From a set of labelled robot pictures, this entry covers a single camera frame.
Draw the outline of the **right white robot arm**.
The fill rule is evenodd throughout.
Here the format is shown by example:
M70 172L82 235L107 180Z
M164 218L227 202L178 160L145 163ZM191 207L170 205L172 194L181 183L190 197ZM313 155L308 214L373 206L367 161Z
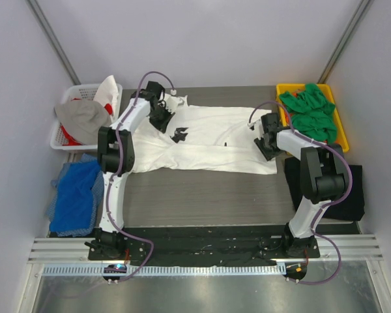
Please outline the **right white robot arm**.
M267 161L288 152L300 161L302 199L294 217L286 224L282 252L301 258L315 248L315 228L324 212L350 191L351 171L339 145L317 142L297 130L283 127L277 113L262 115L249 122L256 144Z

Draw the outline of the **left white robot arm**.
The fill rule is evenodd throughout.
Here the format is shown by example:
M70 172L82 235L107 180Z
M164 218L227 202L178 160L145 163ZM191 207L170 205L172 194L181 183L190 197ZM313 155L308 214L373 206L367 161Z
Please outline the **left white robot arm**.
M98 131L97 161L104 180L104 200L100 223L94 239L87 243L90 260L119 260L126 254L123 203L126 180L135 163L132 135L148 120L165 133L174 111L165 102L166 90L158 82L147 82L131 98L118 120Z

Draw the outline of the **white t shirt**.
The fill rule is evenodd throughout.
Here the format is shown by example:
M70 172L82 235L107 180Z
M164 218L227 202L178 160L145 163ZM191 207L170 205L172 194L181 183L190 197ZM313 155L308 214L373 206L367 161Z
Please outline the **white t shirt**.
M178 108L165 133L144 120L134 132L133 173L160 168L210 170L274 175L275 160L267 161L253 142L248 121L268 111L243 107L187 105Z

